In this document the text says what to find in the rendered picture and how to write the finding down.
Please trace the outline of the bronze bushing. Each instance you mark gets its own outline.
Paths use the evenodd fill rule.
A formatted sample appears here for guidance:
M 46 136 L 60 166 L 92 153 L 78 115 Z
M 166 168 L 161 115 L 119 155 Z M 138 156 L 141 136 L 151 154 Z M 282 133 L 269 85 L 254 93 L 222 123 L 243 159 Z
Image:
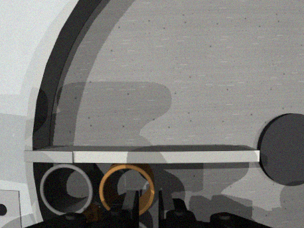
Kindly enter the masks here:
M 117 198 L 123 198 L 118 195 L 112 188 L 110 176 L 117 170 L 132 169 L 143 174 L 149 182 L 148 190 L 139 197 L 139 215 L 145 213 L 153 203 L 155 197 L 155 183 L 153 171 L 148 164 L 144 163 L 113 163 L 106 172 L 100 183 L 100 199 L 107 210 L 110 210 L 112 202 Z
M 86 222 L 99 221 L 103 211 L 94 203 L 91 203 L 82 214 L 86 216 Z

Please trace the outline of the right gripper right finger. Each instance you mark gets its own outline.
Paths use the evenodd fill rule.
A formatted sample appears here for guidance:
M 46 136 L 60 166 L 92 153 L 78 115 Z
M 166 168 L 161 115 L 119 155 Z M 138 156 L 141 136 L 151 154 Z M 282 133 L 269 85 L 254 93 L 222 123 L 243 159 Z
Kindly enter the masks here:
M 181 209 L 178 209 L 181 208 Z M 210 216 L 210 222 L 196 221 L 180 198 L 172 198 L 171 191 L 159 191 L 159 228 L 272 228 L 261 223 L 221 212 Z

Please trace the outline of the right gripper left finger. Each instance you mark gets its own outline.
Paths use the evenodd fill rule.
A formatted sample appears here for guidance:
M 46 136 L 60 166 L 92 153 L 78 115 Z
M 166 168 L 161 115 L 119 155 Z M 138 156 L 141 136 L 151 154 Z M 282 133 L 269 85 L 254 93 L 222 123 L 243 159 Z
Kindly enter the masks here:
M 139 191 L 127 190 L 99 221 L 87 223 L 84 214 L 70 212 L 24 228 L 139 228 Z

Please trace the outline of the grey metal ring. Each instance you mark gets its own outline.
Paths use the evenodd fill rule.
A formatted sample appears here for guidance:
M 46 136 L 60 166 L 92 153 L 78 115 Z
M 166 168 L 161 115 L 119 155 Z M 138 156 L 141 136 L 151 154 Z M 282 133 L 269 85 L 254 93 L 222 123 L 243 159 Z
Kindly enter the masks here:
M 59 178 L 62 168 L 71 168 L 83 175 L 88 183 L 89 196 L 75 198 L 63 190 Z M 47 208 L 57 215 L 69 212 L 83 213 L 99 191 L 101 180 L 102 175 L 96 163 L 58 163 L 42 177 L 40 195 Z
M 153 218 L 148 210 L 139 216 L 139 226 L 142 228 L 153 228 Z

